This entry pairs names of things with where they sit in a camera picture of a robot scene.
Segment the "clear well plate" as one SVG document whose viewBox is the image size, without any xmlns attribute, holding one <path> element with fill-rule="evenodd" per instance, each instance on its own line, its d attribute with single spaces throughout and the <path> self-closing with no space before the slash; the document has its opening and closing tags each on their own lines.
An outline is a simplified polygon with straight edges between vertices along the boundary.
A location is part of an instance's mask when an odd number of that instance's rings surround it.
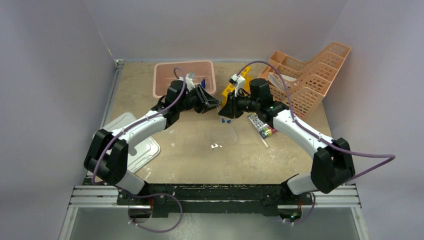
<svg viewBox="0 0 424 240">
<path fill-rule="evenodd" d="M 212 149 L 228 147 L 236 144 L 238 141 L 236 131 L 229 125 L 216 127 L 205 133 L 204 136 L 209 141 Z"/>
</svg>

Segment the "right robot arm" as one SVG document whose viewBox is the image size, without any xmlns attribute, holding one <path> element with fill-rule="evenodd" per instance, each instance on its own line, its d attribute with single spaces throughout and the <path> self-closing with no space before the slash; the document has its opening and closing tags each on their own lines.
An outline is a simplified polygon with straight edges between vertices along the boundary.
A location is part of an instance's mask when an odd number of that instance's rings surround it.
<svg viewBox="0 0 424 240">
<path fill-rule="evenodd" d="M 243 113 L 255 113 L 260 121 L 287 135 L 312 158 L 309 173 L 297 174 L 285 182 L 280 196 L 288 204 L 294 203 L 306 192 L 330 193 L 355 176 L 352 156 L 348 153 L 349 143 L 326 136 L 292 114 L 290 108 L 272 97 L 267 80 L 256 78 L 250 81 L 250 93 L 242 86 L 245 79 L 233 75 L 229 80 L 235 89 L 228 93 L 219 115 L 236 119 Z"/>
</svg>

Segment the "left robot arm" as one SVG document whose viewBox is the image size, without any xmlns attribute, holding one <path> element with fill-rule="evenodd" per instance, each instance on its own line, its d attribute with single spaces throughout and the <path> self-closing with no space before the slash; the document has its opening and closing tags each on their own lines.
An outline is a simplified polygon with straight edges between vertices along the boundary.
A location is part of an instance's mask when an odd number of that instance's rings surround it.
<svg viewBox="0 0 424 240">
<path fill-rule="evenodd" d="M 129 192 L 130 199 L 142 205 L 148 201 L 149 191 L 145 188 L 147 183 L 128 170 L 130 149 L 172 126 L 181 112 L 193 110 L 203 114 L 220 104 L 202 86 L 188 87 L 183 80 L 174 80 L 167 93 L 142 118 L 113 131 L 98 130 L 83 166 L 94 178 Z"/>
</svg>

